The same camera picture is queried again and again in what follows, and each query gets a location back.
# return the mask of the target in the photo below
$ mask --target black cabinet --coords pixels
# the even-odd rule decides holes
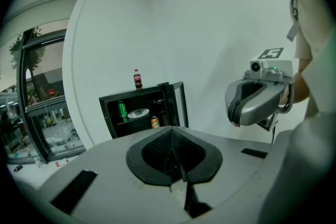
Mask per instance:
[[[120,101],[125,104],[127,114],[138,109],[148,109],[149,113],[134,119],[128,116],[121,118],[118,111]],[[140,90],[119,92],[100,97],[99,102],[112,138],[151,129],[153,116],[157,116],[160,126],[188,127],[183,82],[166,82]]]

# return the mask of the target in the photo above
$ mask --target window frame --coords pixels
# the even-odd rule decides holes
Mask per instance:
[[[37,104],[26,105],[27,104],[27,85],[26,85],[26,70],[24,70],[24,60],[25,54],[28,53],[31,49],[38,47],[46,47],[60,41],[64,41],[66,29],[50,32],[32,39],[29,39],[32,34],[32,29],[25,31],[23,33],[20,50],[18,52],[19,62],[16,70],[16,88],[17,88],[17,97],[18,105],[21,113],[21,117],[24,123],[24,127],[29,136],[30,141],[32,142],[38,157],[43,163],[48,163],[62,159],[65,157],[73,157],[79,155],[86,151],[84,145],[81,148],[71,150],[68,152],[62,153],[53,153],[50,146],[48,145],[43,133],[40,133],[37,130],[37,124],[34,123],[36,120],[34,117],[46,113],[46,109],[55,110],[60,108],[67,108],[67,103],[65,96],[52,98],[46,101],[41,101]],[[7,158],[7,163],[9,164],[32,164],[35,163],[34,157],[30,158]]]

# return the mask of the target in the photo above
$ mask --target bottle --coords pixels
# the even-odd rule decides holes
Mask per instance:
[[[135,69],[134,70],[134,83],[135,83],[135,87],[136,89],[142,89],[142,82],[141,82],[141,75],[139,74],[138,70]]]

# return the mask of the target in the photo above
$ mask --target person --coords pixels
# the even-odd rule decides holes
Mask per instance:
[[[294,103],[309,98],[305,117],[314,116],[318,112],[313,96],[305,83],[302,72],[316,57],[329,40],[334,28],[334,19],[324,0],[290,0],[290,13],[293,26],[287,38],[293,41],[296,37],[295,58],[299,59],[299,69],[294,76]],[[285,105],[288,101],[288,87],[280,100]]]

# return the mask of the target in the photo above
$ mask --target white wall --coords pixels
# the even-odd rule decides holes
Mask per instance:
[[[215,135],[270,142],[254,125],[233,127],[225,112],[229,83],[248,69],[249,60],[266,48],[295,44],[286,39],[292,25],[289,0],[152,0],[171,50],[171,78],[184,81],[190,127]],[[298,62],[294,60],[294,70]],[[277,133],[302,121],[307,102],[278,117]]]
[[[63,80],[71,118],[86,148],[111,139],[99,97],[165,81],[153,41],[149,0],[78,0],[63,53]]]

